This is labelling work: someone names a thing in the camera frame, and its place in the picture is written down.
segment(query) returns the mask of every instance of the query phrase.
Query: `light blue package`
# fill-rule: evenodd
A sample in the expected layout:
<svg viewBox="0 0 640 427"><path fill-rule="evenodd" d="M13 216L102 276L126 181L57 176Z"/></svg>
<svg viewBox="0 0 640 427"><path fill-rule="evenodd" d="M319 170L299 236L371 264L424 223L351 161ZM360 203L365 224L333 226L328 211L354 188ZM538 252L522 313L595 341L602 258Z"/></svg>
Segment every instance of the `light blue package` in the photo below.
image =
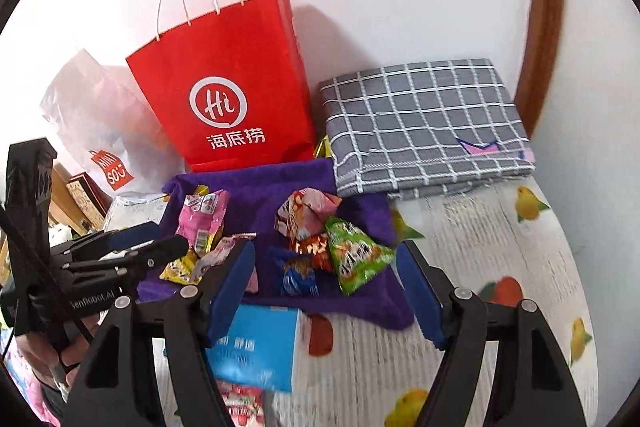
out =
<svg viewBox="0 0 640 427"><path fill-rule="evenodd" d="M207 349L221 380L292 393L303 388L310 323L297 309L240 304L226 337Z"/></svg>

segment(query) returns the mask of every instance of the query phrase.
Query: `white plastic bag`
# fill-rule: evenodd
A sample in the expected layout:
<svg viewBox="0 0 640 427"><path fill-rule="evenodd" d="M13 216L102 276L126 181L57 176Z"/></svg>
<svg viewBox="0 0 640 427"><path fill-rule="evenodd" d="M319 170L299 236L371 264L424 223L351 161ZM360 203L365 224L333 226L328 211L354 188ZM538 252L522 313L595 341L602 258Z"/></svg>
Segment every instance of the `white plastic bag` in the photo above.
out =
<svg viewBox="0 0 640 427"><path fill-rule="evenodd" d="M147 201L184 172L148 103L85 50L51 81L40 108L71 156L110 196Z"/></svg>

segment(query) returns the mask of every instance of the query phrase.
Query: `green snack package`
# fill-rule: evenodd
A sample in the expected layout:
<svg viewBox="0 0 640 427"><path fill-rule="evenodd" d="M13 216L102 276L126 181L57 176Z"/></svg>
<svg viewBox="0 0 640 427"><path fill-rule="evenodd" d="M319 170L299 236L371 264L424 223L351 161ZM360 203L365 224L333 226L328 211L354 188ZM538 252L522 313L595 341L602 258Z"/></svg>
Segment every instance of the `green snack package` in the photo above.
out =
<svg viewBox="0 0 640 427"><path fill-rule="evenodd" d="M393 261L391 248L377 245L361 229L337 217L326 222L329 250L342 293L349 296Z"/></svg>

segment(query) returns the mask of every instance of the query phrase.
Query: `silver screw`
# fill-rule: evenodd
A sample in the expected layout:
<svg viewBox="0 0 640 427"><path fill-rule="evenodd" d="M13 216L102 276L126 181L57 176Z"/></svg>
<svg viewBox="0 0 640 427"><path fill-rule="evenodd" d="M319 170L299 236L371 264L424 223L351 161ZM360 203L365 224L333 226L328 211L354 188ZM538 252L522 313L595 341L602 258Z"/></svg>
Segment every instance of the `silver screw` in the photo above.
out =
<svg viewBox="0 0 640 427"><path fill-rule="evenodd" d="M198 287L193 284L189 286L185 286L180 290L180 295L182 295L185 299L190 299L194 295L198 293Z"/></svg>
<svg viewBox="0 0 640 427"><path fill-rule="evenodd" d="M524 299L520 305L522 306L522 309L526 312L530 312L533 313L534 311L536 311L538 309L538 305L533 302L531 299Z"/></svg>
<svg viewBox="0 0 640 427"><path fill-rule="evenodd" d="M468 301L471 298L471 295L473 295L473 292L469 288L458 286L455 290L453 290L453 295L455 295L458 299Z"/></svg>
<svg viewBox="0 0 640 427"><path fill-rule="evenodd" d="M131 299L126 295L121 295L116 299L115 304L117 309L122 310L131 304Z"/></svg>

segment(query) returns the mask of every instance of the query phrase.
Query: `barcode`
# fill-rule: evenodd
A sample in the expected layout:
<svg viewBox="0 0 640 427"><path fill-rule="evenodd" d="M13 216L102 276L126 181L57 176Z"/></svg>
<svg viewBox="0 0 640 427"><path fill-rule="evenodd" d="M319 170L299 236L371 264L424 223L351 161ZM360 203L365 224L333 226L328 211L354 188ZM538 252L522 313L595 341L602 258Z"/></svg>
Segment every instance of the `barcode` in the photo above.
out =
<svg viewBox="0 0 640 427"><path fill-rule="evenodd" d="M193 250L198 255L207 253L207 239L209 238L209 230L198 230L196 233L196 244L193 246Z"/></svg>

